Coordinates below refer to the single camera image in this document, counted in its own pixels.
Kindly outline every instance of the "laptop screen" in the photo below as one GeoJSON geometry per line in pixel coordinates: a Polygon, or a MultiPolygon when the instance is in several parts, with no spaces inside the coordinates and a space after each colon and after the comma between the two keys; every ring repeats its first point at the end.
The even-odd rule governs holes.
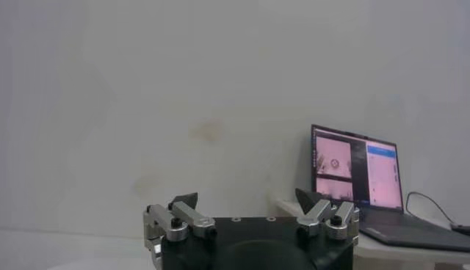
{"type": "Polygon", "coordinates": [[[314,191],[333,200],[402,210],[397,146],[312,126],[314,191]]]}

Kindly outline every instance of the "wall stain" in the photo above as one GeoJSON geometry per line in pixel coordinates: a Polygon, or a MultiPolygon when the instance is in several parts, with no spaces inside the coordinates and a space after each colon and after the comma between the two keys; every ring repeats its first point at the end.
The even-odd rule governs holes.
{"type": "Polygon", "coordinates": [[[222,139],[223,123],[220,120],[207,120],[189,130],[189,137],[209,144],[222,139]]]}
{"type": "Polygon", "coordinates": [[[156,175],[144,175],[138,178],[134,185],[132,185],[132,190],[140,199],[148,199],[152,197],[153,190],[159,185],[158,176],[156,175]]]}

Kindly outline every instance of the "laptop keyboard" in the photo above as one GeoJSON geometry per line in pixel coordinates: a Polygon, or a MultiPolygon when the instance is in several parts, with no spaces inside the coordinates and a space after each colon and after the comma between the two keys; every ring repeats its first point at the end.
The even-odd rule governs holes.
{"type": "Polygon", "coordinates": [[[406,214],[390,211],[364,209],[360,214],[361,223],[375,225],[391,225],[399,227],[425,227],[429,230],[444,230],[424,220],[406,214]]]}

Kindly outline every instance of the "white wall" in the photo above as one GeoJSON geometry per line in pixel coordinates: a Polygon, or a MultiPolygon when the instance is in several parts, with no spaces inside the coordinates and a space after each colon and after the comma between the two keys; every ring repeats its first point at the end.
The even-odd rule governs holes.
{"type": "Polygon", "coordinates": [[[139,237],[191,191],[272,213],[312,123],[397,142],[405,190],[470,224],[467,1],[0,4],[3,228],[139,237]]]}

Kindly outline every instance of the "black screw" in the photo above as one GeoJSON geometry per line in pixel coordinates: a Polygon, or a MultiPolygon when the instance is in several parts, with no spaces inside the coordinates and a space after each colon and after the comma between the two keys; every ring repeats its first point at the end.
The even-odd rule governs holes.
{"type": "Polygon", "coordinates": [[[331,218],[330,222],[333,226],[339,226],[343,223],[343,219],[340,216],[334,216],[331,218]]]}
{"type": "Polygon", "coordinates": [[[183,222],[181,221],[181,219],[179,218],[174,218],[174,219],[171,219],[171,227],[173,229],[177,228],[177,227],[181,227],[183,225],[183,222]]]}

